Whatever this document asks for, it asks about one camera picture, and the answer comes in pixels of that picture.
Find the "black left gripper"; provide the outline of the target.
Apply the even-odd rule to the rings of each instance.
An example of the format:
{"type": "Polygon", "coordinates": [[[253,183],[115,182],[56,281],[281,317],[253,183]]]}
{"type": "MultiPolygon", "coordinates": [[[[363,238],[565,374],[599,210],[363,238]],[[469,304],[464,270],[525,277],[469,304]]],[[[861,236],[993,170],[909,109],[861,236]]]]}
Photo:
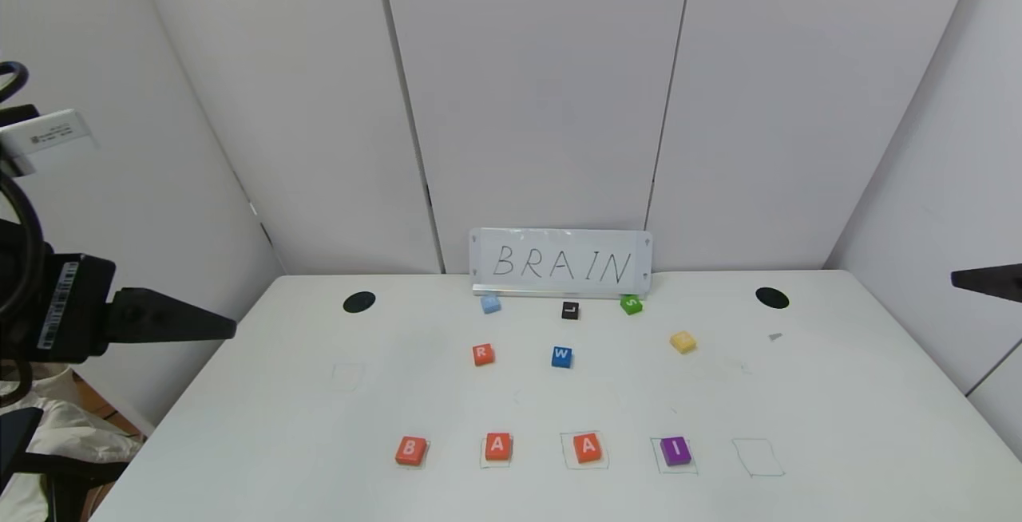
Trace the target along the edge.
{"type": "Polygon", "coordinates": [[[113,260],[56,254],[49,244],[45,249],[36,289],[2,318],[3,358],[81,363],[105,352],[102,340],[141,344],[235,337],[234,319],[149,289],[120,289],[106,305],[117,274],[113,260]]]}

